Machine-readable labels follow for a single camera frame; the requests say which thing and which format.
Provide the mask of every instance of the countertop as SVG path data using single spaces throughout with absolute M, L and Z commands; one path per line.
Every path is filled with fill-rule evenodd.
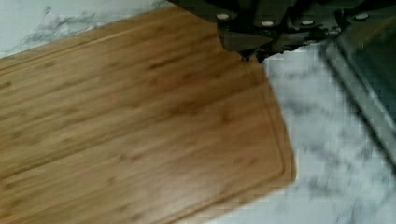
M 0 57 L 166 5 L 85 2 L 2 0 Z M 275 55 L 263 67 L 287 125 L 297 179 L 209 224 L 394 223 L 396 179 L 391 166 L 319 56 L 319 47 Z

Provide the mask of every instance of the wooden cutting board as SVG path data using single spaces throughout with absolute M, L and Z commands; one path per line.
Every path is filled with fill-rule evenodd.
M 0 223 L 203 223 L 295 178 L 256 62 L 170 7 L 0 61 Z

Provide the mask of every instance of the cutting board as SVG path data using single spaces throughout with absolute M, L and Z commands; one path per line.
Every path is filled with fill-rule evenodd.
M 295 178 L 276 98 L 159 9 L 0 61 L 0 223 L 203 223 Z

